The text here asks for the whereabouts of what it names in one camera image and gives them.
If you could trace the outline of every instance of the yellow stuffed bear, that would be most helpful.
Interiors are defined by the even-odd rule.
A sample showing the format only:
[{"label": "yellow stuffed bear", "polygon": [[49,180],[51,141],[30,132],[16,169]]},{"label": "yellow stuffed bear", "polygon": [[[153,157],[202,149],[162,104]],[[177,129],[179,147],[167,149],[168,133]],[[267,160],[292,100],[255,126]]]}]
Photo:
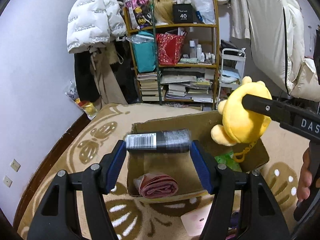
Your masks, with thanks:
[{"label": "yellow stuffed bear", "polygon": [[242,98],[246,94],[272,99],[264,82],[252,82],[250,77],[244,77],[242,86],[218,105],[223,125],[217,124],[211,130],[211,137],[216,143],[226,146],[252,143],[267,129],[271,122],[270,117],[243,108]]}]

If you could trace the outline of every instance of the wooden floor trim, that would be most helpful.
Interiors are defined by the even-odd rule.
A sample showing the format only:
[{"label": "wooden floor trim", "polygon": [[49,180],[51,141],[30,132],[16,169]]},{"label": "wooden floor trim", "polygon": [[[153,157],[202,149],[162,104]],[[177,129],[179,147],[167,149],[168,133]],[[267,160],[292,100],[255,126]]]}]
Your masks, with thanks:
[{"label": "wooden floor trim", "polygon": [[64,151],[69,147],[78,134],[90,123],[86,114],[83,114],[78,120],[68,129],[68,131],[59,139],[52,150],[40,164],[39,168],[31,178],[25,192],[23,193],[16,214],[13,220],[13,228],[18,230],[23,214],[25,213],[28,204],[34,196],[36,190],[48,174],[52,166],[57,162]]}]

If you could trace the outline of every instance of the yellow plastic chain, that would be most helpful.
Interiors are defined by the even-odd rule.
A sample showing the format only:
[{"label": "yellow plastic chain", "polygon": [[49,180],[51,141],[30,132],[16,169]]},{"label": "yellow plastic chain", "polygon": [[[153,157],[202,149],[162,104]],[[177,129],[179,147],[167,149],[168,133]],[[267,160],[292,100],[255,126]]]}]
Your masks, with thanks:
[{"label": "yellow plastic chain", "polygon": [[240,152],[240,153],[234,153],[234,154],[233,154],[233,159],[234,159],[234,161],[237,162],[237,163],[243,162],[243,161],[244,161],[244,158],[245,158],[245,155],[246,155],[248,152],[250,152],[250,150],[256,145],[256,143],[257,143],[256,141],[255,141],[255,142],[252,142],[252,143],[249,144],[249,147],[244,148],[244,150],[243,150],[242,152]]}]

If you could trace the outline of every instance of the plush toy ear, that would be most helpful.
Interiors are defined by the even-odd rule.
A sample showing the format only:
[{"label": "plush toy ear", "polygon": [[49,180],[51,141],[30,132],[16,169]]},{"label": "plush toy ear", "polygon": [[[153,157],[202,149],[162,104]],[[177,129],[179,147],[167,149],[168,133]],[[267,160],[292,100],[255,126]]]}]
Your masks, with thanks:
[{"label": "plush toy ear", "polygon": [[224,109],[226,102],[227,102],[227,100],[223,100],[218,104],[218,112],[221,115],[223,114],[223,109]]},{"label": "plush toy ear", "polygon": [[223,125],[221,124],[217,124],[211,129],[211,138],[217,144],[222,144],[225,146],[233,146],[237,143],[227,135]]},{"label": "plush toy ear", "polygon": [[265,84],[263,81],[261,81],[261,80],[258,81],[257,83],[266,86],[266,84]]},{"label": "plush toy ear", "polygon": [[242,79],[242,84],[245,85],[247,83],[251,83],[252,82],[252,79],[251,77],[249,76],[245,76],[243,79]]}]

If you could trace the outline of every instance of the wooden bookshelf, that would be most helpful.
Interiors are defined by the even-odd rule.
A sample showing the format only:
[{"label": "wooden bookshelf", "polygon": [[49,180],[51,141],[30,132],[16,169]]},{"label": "wooden bookshelf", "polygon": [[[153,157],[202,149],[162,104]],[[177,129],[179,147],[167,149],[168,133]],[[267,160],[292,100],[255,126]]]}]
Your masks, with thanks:
[{"label": "wooden bookshelf", "polygon": [[[202,28],[216,28],[216,24],[202,24],[202,23],[184,23],[184,24],[167,24],[167,25],[157,25],[156,29],[160,28],[178,28],[178,27],[202,27]],[[147,31],[152,30],[152,26],[142,28],[141,30],[138,29],[132,29],[132,26],[130,25],[130,29],[128,29],[128,33],[137,33],[139,31]]]},{"label": "wooden bookshelf", "polygon": [[[204,28],[211,28],[211,41],[206,41],[205,43],[201,43],[199,41],[199,44],[209,44],[211,45],[211,53],[216,55],[216,64],[215,65],[206,65],[206,64],[177,64],[177,65],[172,65],[172,66],[162,66],[162,65],[158,65],[158,63],[156,63],[156,68],[168,68],[168,67],[201,67],[201,68],[210,68],[210,69],[215,69],[215,78],[213,80],[213,104],[212,104],[212,108],[215,108],[215,99],[217,97],[217,88],[218,88],[218,75],[219,75],[219,48],[220,48],[220,34],[219,34],[219,14],[218,14],[218,2],[217,0],[213,1],[213,5],[214,5],[214,11],[215,11],[215,18],[216,18],[216,24],[198,24],[198,23],[191,23],[191,24],[168,24],[168,25],[158,25],[155,26],[155,32],[158,29],[162,29],[162,28],[167,28],[167,29],[175,29],[178,27],[204,27]],[[129,16],[129,12],[128,9],[125,7],[124,8],[124,20],[125,20],[125,24],[127,27],[127,32],[128,32],[128,36],[132,36],[133,34],[136,34],[139,31],[144,31],[144,30],[152,30],[153,31],[153,27],[145,27],[141,30],[138,29],[132,29],[132,25],[131,25],[131,20],[130,20],[130,16]],[[133,53],[133,49],[132,49],[132,44],[130,43],[130,50],[131,50],[131,55],[132,55],[132,60],[133,60],[133,66],[134,66],[134,71],[135,71],[135,75],[137,77],[138,75],[138,68],[137,68],[137,63],[135,61],[134,58],[134,53]],[[138,81],[138,88],[139,88],[139,93],[140,96],[142,98],[142,94],[141,94],[141,90],[140,90],[140,82]],[[185,103],[190,103],[190,102],[194,102],[192,99],[167,99],[166,95],[164,96],[164,102],[185,102]]]}]

